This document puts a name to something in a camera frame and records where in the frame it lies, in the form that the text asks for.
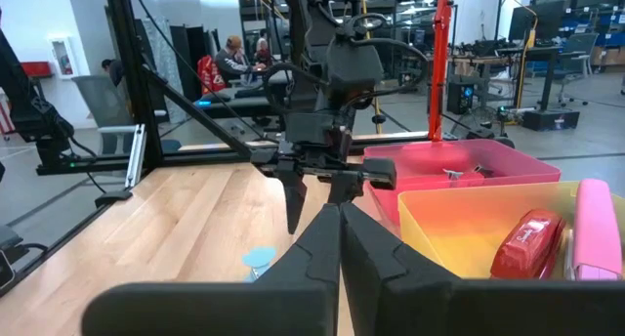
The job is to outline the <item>white wall cabinet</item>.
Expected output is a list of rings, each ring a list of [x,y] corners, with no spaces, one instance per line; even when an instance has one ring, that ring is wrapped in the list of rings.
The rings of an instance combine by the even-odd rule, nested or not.
[[[78,74],[78,68],[68,37],[49,37],[53,64],[60,79],[71,79]]]

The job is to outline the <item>person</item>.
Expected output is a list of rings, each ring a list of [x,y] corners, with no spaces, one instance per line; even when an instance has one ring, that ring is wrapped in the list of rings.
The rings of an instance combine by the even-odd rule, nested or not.
[[[108,73],[113,85],[117,87],[124,77],[124,66],[120,60],[105,59],[101,62],[102,69]]]
[[[257,41],[254,60],[257,64],[261,63],[265,66],[270,66],[272,64],[270,46],[266,38],[261,37]]]
[[[215,65],[227,87],[231,86],[231,80],[238,80],[242,75],[261,71],[267,67],[263,63],[250,64],[244,59],[242,40],[236,35],[227,38],[225,47],[215,58]]]

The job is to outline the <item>silver metal bracket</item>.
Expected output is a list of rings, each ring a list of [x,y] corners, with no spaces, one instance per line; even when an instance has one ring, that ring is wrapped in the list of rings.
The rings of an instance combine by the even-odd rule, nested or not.
[[[146,149],[146,126],[138,124],[134,131],[133,144],[129,155],[125,188],[133,188],[140,180]]]

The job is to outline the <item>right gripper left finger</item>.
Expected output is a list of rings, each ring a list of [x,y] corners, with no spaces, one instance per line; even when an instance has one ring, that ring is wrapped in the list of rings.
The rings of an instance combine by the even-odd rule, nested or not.
[[[258,336],[336,336],[341,215],[324,205],[293,245],[254,284],[269,295]]]

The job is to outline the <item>pink translucent plastic bin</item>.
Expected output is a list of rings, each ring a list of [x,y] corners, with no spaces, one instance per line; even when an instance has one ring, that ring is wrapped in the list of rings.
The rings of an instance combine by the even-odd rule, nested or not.
[[[420,142],[368,147],[366,158],[389,158],[397,171],[396,188],[370,191],[383,217],[399,223],[398,196],[405,191],[557,182],[561,171],[494,140]],[[474,173],[476,166],[494,171],[492,178]],[[451,181],[444,169],[462,171]]]

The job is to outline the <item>black equipment base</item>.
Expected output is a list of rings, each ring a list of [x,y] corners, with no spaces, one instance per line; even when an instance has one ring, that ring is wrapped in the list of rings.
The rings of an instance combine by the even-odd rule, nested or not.
[[[557,131],[575,129],[579,111],[567,109],[531,110],[522,116],[521,126],[533,131]]]

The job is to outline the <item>red stapler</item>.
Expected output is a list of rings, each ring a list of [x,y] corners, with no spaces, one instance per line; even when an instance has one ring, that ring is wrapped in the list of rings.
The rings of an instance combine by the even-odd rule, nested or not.
[[[562,240],[565,220],[556,212],[528,211],[498,247],[490,277],[549,279]]]

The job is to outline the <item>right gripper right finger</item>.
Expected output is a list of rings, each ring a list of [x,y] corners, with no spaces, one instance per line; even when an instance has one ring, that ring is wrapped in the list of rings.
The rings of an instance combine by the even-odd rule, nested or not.
[[[341,265],[356,336],[444,336],[457,276],[351,203],[341,206]]]

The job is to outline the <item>grey office chair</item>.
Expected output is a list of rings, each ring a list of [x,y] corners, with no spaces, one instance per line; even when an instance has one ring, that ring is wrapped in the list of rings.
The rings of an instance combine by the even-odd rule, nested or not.
[[[598,37],[598,33],[575,33],[566,40],[554,70],[554,82],[561,86],[558,92],[561,106],[575,101],[566,95],[565,86],[592,74],[590,58]]]

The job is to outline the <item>pink stapler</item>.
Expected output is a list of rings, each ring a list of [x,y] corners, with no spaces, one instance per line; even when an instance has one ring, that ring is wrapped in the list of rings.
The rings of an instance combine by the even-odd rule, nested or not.
[[[569,280],[620,280],[623,276],[616,210],[609,185],[602,180],[579,183],[564,275]]]

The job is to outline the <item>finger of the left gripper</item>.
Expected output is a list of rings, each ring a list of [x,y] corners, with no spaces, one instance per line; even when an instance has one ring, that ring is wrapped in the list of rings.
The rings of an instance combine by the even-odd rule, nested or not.
[[[294,234],[299,225],[308,188],[303,177],[297,173],[284,173],[280,176],[280,181],[285,194],[287,230]]]
[[[331,187],[328,196],[328,202],[332,204],[341,204],[351,202],[356,197],[363,196],[364,179],[358,174],[336,174],[331,179]]]

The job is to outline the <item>black computer tower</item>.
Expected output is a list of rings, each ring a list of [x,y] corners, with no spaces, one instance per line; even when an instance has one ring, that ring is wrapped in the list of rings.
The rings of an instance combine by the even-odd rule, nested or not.
[[[473,107],[475,85],[450,82],[447,87],[446,110],[456,115],[463,115]]]

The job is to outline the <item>red bag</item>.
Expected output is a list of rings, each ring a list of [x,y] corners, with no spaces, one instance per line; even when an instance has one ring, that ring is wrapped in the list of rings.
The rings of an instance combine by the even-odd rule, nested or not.
[[[203,95],[207,95],[211,91],[219,92],[227,88],[226,81],[210,55],[204,56],[197,62],[197,74],[200,77],[200,87]]]

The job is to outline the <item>black monitor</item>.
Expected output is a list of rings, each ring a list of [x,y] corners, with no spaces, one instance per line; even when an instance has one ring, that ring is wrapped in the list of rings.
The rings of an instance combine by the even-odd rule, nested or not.
[[[564,1],[548,2],[529,6],[517,7],[513,10],[511,26],[508,34],[510,41],[522,40],[534,26],[535,20],[537,39],[552,39],[560,34],[563,27]]]

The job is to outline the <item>light blue staple remover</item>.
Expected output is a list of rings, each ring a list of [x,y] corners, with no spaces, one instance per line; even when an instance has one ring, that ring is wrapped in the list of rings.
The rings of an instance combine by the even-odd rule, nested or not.
[[[253,282],[260,278],[270,267],[276,255],[272,247],[257,247],[242,257],[242,263],[249,269],[245,281]]]

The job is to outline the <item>black table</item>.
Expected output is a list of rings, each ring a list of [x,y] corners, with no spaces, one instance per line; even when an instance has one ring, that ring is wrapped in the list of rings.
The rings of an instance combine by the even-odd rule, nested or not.
[[[201,97],[193,104],[208,116],[218,118],[234,118],[228,110],[230,107],[241,117],[278,116],[278,112],[270,105],[263,85],[257,87],[231,87],[219,91],[217,95],[224,101],[219,102],[213,94]]]

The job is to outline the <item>yellow translucent plastic bin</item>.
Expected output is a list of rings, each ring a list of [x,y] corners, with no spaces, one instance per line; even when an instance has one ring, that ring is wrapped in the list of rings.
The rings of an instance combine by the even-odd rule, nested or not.
[[[580,182],[407,191],[398,198],[400,236],[460,277],[491,278],[495,253],[519,220],[533,209],[553,211],[566,226],[549,279],[569,280],[564,265]],[[625,280],[625,198],[611,195],[621,237],[620,280]]]

